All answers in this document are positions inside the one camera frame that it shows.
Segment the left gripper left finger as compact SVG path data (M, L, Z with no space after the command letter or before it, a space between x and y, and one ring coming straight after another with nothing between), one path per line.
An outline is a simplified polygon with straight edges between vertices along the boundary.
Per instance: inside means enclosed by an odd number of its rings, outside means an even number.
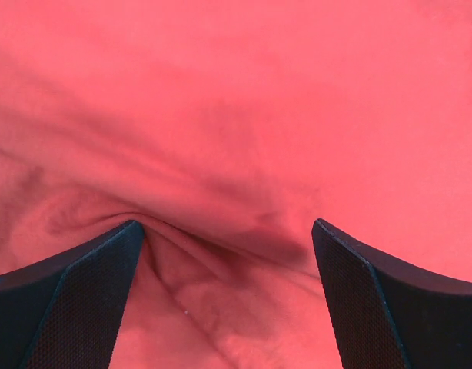
M144 240L127 221L0 275L0 369L107 368Z

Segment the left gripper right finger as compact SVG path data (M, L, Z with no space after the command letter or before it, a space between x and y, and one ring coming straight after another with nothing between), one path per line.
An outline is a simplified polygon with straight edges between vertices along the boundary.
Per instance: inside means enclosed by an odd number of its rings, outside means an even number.
M352 238L323 219L314 252L344 368L472 369L472 283Z

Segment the red t-shirt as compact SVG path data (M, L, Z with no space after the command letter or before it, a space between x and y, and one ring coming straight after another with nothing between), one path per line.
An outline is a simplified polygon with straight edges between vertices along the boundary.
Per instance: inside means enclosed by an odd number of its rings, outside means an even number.
M340 367L317 218L472 281L472 1L0 1L0 274L142 223L112 367Z

